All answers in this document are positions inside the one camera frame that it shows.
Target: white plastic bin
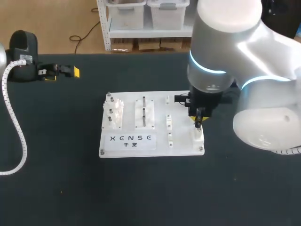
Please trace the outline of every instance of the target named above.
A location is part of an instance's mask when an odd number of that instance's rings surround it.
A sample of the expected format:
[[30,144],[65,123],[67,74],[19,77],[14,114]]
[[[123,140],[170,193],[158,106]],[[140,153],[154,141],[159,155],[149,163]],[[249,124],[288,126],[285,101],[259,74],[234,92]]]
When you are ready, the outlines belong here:
[[181,30],[190,0],[148,0],[155,30]]
[[107,7],[114,29],[143,29],[144,5],[146,0],[108,0]]

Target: metal shelf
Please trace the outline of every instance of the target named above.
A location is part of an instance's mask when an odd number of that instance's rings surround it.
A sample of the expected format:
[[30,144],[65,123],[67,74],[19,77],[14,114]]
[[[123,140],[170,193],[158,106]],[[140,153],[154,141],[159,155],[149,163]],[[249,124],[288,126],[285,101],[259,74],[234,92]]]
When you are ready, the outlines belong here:
[[185,13],[184,26],[181,30],[154,30],[152,26],[151,9],[144,8],[144,28],[139,30],[117,30],[110,26],[110,38],[168,38],[168,37],[191,37],[194,22],[193,6],[188,6]]
[[111,26],[111,16],[106,12],[106,1],[97,0],[99,18],[103,31],[103,42],[106,50],[111,50],[111,38],[176,38],[191,37],[197,0],[190,0],[186,8],[184,26],[181,30],[154,30],[152,26],[151,9],[144,8],[144,28],[140,30],[117,30]]

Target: black power cord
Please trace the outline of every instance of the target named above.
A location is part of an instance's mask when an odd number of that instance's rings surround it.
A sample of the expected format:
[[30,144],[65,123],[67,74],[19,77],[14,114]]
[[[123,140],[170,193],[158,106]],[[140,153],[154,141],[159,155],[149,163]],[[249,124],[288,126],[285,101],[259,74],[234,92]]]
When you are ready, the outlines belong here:
[[[98,8],[93,8],[93,9],[91,9],[91,12],[92,12],[92,13],[98,13]],[[97,25],[99,25],[99,24],[100,24],[100,21],[98,21],[98,22],[90,29],[90,31],[88,32],[88,34],[86,34],[85,37],[83,37],[83,38],[81,38],[81,37],[78,36],[78,35],[71,35],[71,36],[69,37],[69,40],[70,40],[70,41],[77,41],[77,42],[78,42],[77,45],[76,45],[76,47],[75,47],[74,54],[76,54],[77,47],[80,45],[80,43],[81,43],[86,37],[88,37],[88,35],[92,32],[92,30],[93,30]]]

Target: white plastic board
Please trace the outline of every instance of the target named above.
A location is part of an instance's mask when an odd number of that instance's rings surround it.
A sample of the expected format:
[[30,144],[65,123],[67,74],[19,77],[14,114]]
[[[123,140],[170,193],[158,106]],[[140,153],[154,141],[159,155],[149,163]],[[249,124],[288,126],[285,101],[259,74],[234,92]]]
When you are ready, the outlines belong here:
[[[203,132],[195,129],[194,121],[188,116],[188,108],[174,102],[175,95],[187,93],[188,91],[111,93],[114,99],[120,99],[124,103],[122,126],[121,129],[102,130],[99,157],[203,155]],[[146,129],[141,129],[142,114],[137,116],[139,108],[143,112],[143,97],[147,109]],[[103,124],[107,118],[107,113],[104,113]],[[154,127],[148,123],[153,118]]]

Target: black cable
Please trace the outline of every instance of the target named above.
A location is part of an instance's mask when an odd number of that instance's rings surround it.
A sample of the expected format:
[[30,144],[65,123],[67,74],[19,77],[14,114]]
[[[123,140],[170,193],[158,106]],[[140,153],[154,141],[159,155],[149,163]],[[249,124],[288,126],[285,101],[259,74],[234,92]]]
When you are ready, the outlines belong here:
[[188,93],[182,93],[182,94],[180,94],[180,96],[183,96],[183,95],[188,95]]
[[[91,12],[92,12],[92,13],[98,13],[98,8],[93,8],[93,9],[91,9]],[[88,37],[88,35],[92,32],[92,30],[93,30],[97,25],[99,25],[99,24],[100,24],[100,21],[98,21],[98,22],[90,29],[90,31],[88,32],[88,34],[86,34],[85,37],[83,37],[83,38],[81,38],[81,37],[78,36],[78,35],[71,35],[71,36],[69,37],[69,40],[70,40],[70,41],[77,41],[77,42],[78,42],[77,45],[76,45],[76,47],[75,47],[74,54],[76,54],[77,47],[79,46],[79,44],[80,44],[86,37]]]

